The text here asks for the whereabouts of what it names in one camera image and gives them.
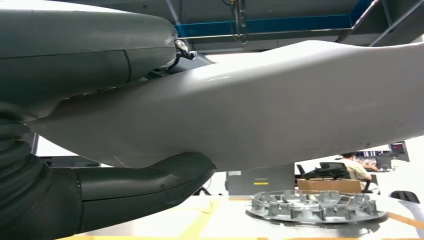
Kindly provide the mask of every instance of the desk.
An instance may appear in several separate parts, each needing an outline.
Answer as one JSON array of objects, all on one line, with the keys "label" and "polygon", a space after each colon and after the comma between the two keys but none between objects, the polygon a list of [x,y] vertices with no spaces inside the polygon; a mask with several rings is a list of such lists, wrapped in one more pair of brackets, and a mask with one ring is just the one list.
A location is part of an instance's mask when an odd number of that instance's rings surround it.
[{"label": "desk", "polygon": [[141,219],[66,240],[282,240],[293,238],[424,238],[421,204],[373,195],[388,218],[344,224],[265,221],[245,213],[245,196],[192,196],[181,205]]},{"label": "desk", "polygon": [[373,178],[376,178],[376,184],[382,196],[390,196],[392,192],[401,190],[398,189],[399,184],[394,172],[370,172],[370,174]]}]

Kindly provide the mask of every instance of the person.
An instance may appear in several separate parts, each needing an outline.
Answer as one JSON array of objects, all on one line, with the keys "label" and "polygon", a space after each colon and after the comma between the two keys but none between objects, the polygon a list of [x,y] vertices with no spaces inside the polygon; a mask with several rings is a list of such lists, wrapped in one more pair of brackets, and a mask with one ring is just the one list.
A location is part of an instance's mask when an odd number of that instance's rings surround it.
[{"label": "person", "polygon": [[[341,155],[343,158],[339,161],[343,162],[344,165],[346,165],[347,171],[349,172],[350,179],[353,180],[360,180],[361,189],[364,190],[366,183],[362,180],[369,180],[371,181],[372,177],[367,170],[365,170],[364,166],[360,164],[359,162],[356,162],[355,159],[355,152],[348,152]],[[371,182],[369,184],[368,190],[372,191],[373,193],[379,192],[379,187],[377,184]]]}]

